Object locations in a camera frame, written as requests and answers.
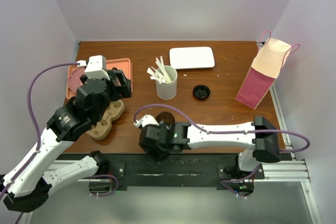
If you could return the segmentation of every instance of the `orange tray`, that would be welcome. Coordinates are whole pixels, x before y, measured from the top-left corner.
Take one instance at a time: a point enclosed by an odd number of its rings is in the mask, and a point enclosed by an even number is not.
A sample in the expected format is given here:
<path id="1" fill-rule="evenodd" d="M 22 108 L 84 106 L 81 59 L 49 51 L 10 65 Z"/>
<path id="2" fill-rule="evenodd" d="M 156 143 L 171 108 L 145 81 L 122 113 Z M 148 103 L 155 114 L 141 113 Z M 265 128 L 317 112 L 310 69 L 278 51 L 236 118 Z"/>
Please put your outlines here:
<path id="1" fill-rule="evenodd" d="M 71 73 L 77 68 L 77 66 L 70 66 L 68 70 L 68 77 L 71 75 Z M 132 63 L 131 60 L 128 58 L 125 59 L 117 59 L 117 60 L 107 60 L 106 61 L 106 69 L 111 70 L 112 68 L 121 69 L 126 78 L 131 80 L 131 90 L 133 93 L 133 71 L 132 71 Z M 67 83 L 67 92 L 66 92 L 66 98 L 70 99 L 71 97 L 75 96 L 76 94 L 73 93 Z"/>

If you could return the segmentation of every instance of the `pink paper bag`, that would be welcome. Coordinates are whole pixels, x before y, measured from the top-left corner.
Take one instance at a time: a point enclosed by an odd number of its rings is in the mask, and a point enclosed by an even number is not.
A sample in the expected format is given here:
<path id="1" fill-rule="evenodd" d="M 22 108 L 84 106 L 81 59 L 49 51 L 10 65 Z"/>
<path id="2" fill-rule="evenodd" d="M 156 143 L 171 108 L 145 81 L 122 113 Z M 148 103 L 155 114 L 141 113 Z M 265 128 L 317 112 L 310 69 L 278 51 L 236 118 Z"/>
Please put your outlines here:
<path id="1" fill-rule="evenodd" d="M 254 110 L 279 76 L 288 56 L 300 47 L 299 44 L 291 46 L 281 40 L 271 38 L 270 31 L 265 31 L 262 34 L 259 44 L 265 33 L 269 33 L 269 38 L 258 50 L 236 96 L 238 102 Z"/>

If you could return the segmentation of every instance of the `cup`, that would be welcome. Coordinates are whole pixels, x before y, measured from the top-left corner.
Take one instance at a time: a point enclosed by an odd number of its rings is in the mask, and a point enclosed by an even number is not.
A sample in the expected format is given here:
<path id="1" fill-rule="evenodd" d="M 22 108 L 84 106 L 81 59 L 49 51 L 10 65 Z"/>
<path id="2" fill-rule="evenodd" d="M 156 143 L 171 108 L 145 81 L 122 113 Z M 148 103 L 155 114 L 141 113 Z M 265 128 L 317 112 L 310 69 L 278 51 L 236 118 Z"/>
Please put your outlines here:
<path id="1" fill-rule="evenodd" d="M 157 96 L 160 97 L 162 100 L 170 100 L 176 96 L 177 93 L 177 72 L 171 66 L 164 66 L 168 76 L 172 80 L 171 83 L 159 83 L 156 82 L 156 93 Z"/>

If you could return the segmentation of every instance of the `white plate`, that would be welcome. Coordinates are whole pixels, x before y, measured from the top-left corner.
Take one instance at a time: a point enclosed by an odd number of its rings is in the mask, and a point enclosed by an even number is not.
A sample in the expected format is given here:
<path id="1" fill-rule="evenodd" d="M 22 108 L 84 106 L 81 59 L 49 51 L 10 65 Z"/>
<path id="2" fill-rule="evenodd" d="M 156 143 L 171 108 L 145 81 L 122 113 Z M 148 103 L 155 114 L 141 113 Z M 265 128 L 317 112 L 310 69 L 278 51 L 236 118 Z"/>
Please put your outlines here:
<path id="1" fill-rule="evenodd" d="M 181 47 L 169 51 L 170 65 L 175 69 L 213 68 L 215 58 L 210 47 Z"/>

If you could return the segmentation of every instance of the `white wall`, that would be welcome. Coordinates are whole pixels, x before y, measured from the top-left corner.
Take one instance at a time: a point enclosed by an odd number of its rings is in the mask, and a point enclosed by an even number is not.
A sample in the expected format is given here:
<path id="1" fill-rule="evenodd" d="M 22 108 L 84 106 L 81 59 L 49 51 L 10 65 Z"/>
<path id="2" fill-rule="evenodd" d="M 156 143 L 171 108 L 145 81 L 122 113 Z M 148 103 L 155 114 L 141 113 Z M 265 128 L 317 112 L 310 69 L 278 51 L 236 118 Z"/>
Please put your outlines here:
<path id="1" fill-rule="evenodd" d="M 288 129 L 312 141 L 298 156 L 307 161 L 325 224 L 336 219 L 335 30 L 336 0 L 291 0 L 274 30 L 276 38 L 301 43 L 287 60 L 276 89 Z"/>
<path id="2" fill-rule="evenodd" d="M 57 0 L 78 40 L 254 40 L 289 0 Z"/>
<path id="3" fill-rule="evenodd" d="M 36 142 L 26 92 L 47 66 L 74 60 L 76 40 L 56 0 L 0 0 L 0 174 L 9 172 Z M 53 70 L 33 88 L 33 108 L 44 126 L 65 95 L 67 69 Z M 17 212 L 0 202 L 0 222 Z"/>

